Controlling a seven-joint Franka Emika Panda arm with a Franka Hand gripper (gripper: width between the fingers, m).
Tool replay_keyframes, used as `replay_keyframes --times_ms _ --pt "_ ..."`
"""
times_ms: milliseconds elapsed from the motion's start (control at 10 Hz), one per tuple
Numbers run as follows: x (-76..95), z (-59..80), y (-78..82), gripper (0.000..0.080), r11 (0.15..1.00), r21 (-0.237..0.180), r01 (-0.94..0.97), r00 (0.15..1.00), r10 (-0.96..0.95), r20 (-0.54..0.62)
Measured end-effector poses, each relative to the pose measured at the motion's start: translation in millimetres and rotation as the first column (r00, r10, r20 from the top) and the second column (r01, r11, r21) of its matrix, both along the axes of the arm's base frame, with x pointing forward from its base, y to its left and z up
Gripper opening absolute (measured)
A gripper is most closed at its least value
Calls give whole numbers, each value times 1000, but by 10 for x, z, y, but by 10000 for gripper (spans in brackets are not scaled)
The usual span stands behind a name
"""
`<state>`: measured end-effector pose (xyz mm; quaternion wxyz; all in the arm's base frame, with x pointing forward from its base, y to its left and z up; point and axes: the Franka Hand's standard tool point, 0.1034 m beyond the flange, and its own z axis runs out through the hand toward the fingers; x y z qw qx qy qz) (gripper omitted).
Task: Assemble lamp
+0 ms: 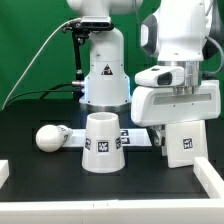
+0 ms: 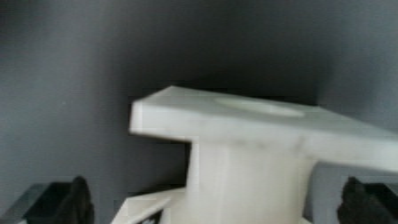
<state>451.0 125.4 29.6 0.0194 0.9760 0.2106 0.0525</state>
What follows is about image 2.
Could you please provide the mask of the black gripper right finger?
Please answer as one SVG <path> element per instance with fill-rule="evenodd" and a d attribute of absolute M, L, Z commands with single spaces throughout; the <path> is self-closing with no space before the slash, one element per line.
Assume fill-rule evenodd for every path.
<path fill-rule="evenodd" d="M 350 177 L 337 207 L 339 224 L 398 224 L 398 195 L 382 183 Z"/>

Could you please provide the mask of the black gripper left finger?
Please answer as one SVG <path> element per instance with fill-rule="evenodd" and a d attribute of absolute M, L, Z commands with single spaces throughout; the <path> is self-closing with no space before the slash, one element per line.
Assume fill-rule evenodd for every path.
<path fill-rule="evenodd" d="M 26 224 L 94 224 L 94 204 L 85 178 L 53 182 L 23 216 Z"/>

